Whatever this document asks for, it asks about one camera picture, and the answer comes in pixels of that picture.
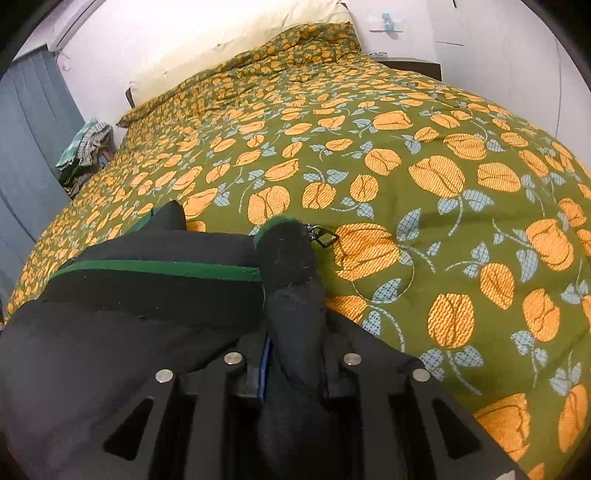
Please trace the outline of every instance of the blue vertical blind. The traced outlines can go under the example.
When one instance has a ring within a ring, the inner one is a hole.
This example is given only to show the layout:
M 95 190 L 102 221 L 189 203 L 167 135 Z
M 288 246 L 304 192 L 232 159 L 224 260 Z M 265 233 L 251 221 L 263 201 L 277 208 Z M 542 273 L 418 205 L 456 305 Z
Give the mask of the blue vertical blind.
M 68 204 L 56 162 L 84 125 L 46 48 L 0 80 L 0 296 L 6 304 L 42 231 Z

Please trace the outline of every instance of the floral comforter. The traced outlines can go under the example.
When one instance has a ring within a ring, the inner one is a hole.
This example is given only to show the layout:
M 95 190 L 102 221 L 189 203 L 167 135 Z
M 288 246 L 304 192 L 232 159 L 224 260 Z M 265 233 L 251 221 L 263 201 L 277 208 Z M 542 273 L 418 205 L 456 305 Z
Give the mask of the floral comforter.
M 190 229 L 287 213 L 340 235 L 327 303 L 419 356 L 534 480 L 589 422 L 591 181 L 483 98 L 302 25 L 135 108 L 113 162 L 43 233 L 8 305 L 177 199 Z

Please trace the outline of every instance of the black nightstand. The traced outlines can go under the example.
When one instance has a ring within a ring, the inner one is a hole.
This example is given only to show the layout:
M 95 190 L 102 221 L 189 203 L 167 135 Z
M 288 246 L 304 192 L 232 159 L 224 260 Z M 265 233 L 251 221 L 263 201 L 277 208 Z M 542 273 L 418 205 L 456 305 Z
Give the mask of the black nightstand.
M 441 82 L 441 65 L 432 61 L 392 57 L 371 57 L 371 59 L 390 69 L 410 70 Z

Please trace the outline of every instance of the white pillowcase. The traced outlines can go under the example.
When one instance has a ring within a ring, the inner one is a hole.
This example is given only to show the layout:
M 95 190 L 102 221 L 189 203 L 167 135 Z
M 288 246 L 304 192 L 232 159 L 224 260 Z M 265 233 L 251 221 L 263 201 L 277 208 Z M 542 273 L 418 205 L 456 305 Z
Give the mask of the white pillowcase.
M 139 72 L 130 82 L 135 104 L 140 105 L 202 70 L 263 45 L 296 25 L 351 21 L 339 0 L 258 0 L 256 9 L 252 3 L 244 3 L 243 12 L 233 10 L 230 17 L 212 18 L 210 29 L 187 39 Z

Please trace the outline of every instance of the pile of clothes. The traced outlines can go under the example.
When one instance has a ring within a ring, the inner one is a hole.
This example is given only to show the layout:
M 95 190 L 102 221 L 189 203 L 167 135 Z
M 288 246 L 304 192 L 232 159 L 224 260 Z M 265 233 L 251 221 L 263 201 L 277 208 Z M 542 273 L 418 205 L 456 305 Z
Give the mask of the pile of clothes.
M 60 184 L 70 198 L 107 165 L 114 153 L 112 126 L 93 118 L 80 129 L 56 164 L 61 172 Z

